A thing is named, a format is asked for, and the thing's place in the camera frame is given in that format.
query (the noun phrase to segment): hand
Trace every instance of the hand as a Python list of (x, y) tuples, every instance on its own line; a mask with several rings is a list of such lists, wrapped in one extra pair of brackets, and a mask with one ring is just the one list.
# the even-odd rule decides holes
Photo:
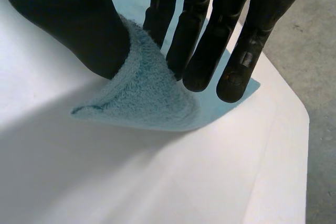
[[(177, 80), (183, 78), (183, 83), (189, 90), (199, 92), (208, 86), (245, 1), (214, 0), (209, 24), (194, 52), (210, 0), (184, 0), (183, 12), (167, 54), (167, 64)], [(151, 6), (146, 12), (144, 29), (149, 31), (159, 46), (162, 46), (173, 16), (175, 2), (176, 0), (151, 0)], [(243, 68), (231, 72), (234, 73), (230, 78), (233, 82), (239, 81), (244, 75)], [(226, 92), (225, 87), (218, 86), (218, 96), (230, 102), (223, 92)]]

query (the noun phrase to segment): gray floor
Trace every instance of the gray floor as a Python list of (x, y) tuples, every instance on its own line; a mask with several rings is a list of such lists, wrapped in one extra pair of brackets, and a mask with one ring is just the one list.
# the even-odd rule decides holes
[(297, 0), (264, 52), (310, 115), (307, 223), (335, 224), (336, 0)]

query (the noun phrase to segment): black glove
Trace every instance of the black glove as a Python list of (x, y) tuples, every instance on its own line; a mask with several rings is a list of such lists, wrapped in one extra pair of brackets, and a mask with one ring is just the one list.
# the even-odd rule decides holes
[[(213, 0), (213, 11), (196, 47), (210, 0), (184, 0), (167, 64), (191, 91), (203, 91), (237, 24), (246, 0)], [(217, 86), (219, 98), (236, 102), (244, 94), (264, 44), (277, 20), (295, 0), (251, 0), (243, 31)], [(174, 13), (176, 0), (151, 0), (144, 29), (159, 46)]]

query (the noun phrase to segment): blue towel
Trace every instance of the blue towel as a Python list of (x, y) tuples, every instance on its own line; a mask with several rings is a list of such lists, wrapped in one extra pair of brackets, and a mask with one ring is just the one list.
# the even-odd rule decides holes
[(201, 93), (189, 92), (181, 82), (175, 82), (162, 55), (166, 55), (169, 49), (183, 0), (177, 0), (176, 14), (167, 32), (162, 54), (137, 25), (143, 23), (150, 0), (113, 2), (125, 17), (122, 20), (130, 33), (129, 56), (101, 92), (73, 109), (73, 117), (140, 129), (189, 131), (217, 120), (258, 89), (259, 83), (251, 80), (240, 101), (230, 104), (217, 97), (216, 85), (229, 58), (225, 51), (208, 88)]

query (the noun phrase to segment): gloved hand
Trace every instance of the gloved hand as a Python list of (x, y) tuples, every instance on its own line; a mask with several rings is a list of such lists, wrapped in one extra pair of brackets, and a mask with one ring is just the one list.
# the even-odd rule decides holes
[[(191, 91), (209, 84), (246, 0), (213, 0), (205, 33), (195, 50), (210, 0), (184, 0), (171, 47), (169, 68)], [(295, 0), (251, 0), (236, 47), (217, 85), (223, 101), (236, 102), (244, 94), (261, 51), (278, 19)], [(176, 0), (151, 0), (143, 28), (162, 46)]]

